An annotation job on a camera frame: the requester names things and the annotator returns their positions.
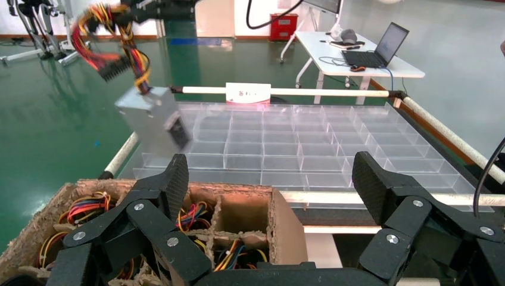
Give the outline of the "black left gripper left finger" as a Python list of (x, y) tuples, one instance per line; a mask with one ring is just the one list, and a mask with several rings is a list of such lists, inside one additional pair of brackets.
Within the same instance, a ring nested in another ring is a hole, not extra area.
[(140, 256), (163, 285), (195, 285), (211, 262), (176, 226), (188, 182), (184, 154), (175, 154), (162, 173), (138, 180), (118, 206), (65, 236), (48, 285), (107, 285)]

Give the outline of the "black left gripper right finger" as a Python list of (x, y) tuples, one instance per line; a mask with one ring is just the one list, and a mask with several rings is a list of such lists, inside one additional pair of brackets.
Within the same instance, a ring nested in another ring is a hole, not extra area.
[(395, 285), (411, 259), (432, 259), (456, 285), (504, 284), (504, 231), (435, 199), (414, 177), (383, 169), (366, 151), (354, 157), (352, 181), (381, 227), (359, 268)]

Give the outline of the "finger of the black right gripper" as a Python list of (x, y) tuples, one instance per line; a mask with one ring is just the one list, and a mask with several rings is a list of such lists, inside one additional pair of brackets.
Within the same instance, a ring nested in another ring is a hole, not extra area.
[(197, 2), (191, 0), (121, 1), (123, 5), (128, 6), (128, 9), (119, 15), (119, 22), (193, 20), (195, 18), (195, 6)]

